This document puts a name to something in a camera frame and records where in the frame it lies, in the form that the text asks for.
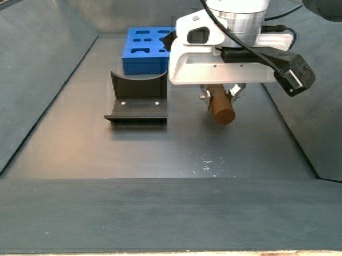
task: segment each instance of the black cable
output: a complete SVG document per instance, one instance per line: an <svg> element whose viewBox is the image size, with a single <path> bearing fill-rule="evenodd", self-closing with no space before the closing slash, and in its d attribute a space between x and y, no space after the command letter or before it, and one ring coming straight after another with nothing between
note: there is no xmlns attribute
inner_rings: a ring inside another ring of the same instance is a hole
<svg viewBox="0 0 342 256"><path fill-rule="evenodd" d="M291 45L290 45L290 47L288 47L288 50L290 50L290 49L294 47L294 44L295 44L295 42L296 42L296 38L298 38L298 36L296 36L296 32L295 32L295 30L294 30L294 29L291 29L291 28L286 27L286 30L288 30L288 31L292 33L292 36L294 36L294 39L292 39Z"/></svg>
<svg viewBox="0 0 342 256"><path fill-rule="evenodd" d="M212 14L205 0L200 0L200 3L204 7L204 10L212 20L212 22L215 23L215 25L219 27L219 29L221 30L221 32L228 36L228 38L240 46L243 47L252 55L255 55L272 69L274 71L283 76L283 71L276 67L276 65L271 62L271 60L268 58L266 58L257 51L255 51L248 45L245 45L240 39L231 33L231 31L224 28L224 26L221 25L221 23L217 21L215 15Z"/></svg>
<svg viewBox="0 0 342 256"><path fill-rule="evenodd" d="M278 15L278 16L274 16L274 17L268 17L264 19L264 21L270 21L270 20L276 20L276 19L280 19L282 17L287 16L288 14L294 13L295 11L298 11L303 6L299 5L296 6L291 11Z"/></svg>

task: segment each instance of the wooden handle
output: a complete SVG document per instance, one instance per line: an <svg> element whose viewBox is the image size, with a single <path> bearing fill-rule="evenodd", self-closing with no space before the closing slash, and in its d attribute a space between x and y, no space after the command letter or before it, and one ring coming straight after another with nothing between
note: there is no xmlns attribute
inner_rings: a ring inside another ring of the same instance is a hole
<svg viewBox="0 0 342 256"><path fill-rule="evenodd" d="M227 125L235 119L235 111L231 99L225 93L223 85L208 85L211 94L209 110L217 124Z"/></svg>

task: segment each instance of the blue foam block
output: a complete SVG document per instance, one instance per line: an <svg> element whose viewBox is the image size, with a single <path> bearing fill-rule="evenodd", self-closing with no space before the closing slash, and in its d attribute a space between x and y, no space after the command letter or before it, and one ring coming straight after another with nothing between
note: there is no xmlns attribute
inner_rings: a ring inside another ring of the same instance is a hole
<svg viewBox="0 0 342 256"><path fill-rule="evenodd" d="M167 71L169 52L161 39L173 30L173 27L129 28L121 55L125 75L161 74Z"/></svg>

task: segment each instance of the gray enclosure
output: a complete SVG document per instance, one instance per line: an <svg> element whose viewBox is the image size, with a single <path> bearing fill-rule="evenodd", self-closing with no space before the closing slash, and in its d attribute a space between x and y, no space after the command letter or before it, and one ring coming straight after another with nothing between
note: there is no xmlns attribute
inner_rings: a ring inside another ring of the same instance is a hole
<svg viewBox="0 0 342 256"><path fill-rule="evenodd" d="M291 7L272 0L267 16ZM171 84L167 126L103 118L128 27L172 26L197 9L196 0L0 5L0 253L342 250L339 23L304 9L278 21L299 33L292 51L316 83L294 98L249 84L228 127L197 87Z"/></svg>

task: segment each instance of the black stand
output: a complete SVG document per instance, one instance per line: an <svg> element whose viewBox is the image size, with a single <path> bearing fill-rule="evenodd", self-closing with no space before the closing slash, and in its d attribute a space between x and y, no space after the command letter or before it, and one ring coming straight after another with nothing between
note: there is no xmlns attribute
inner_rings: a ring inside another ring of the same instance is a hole
<svg viewBox="0 0 342 256"><path fill-rule="evenodd" d="M167 72L147 79L127 79L111 72L115 91L112 114L104 118L116 124L165 124Z"/></svg>

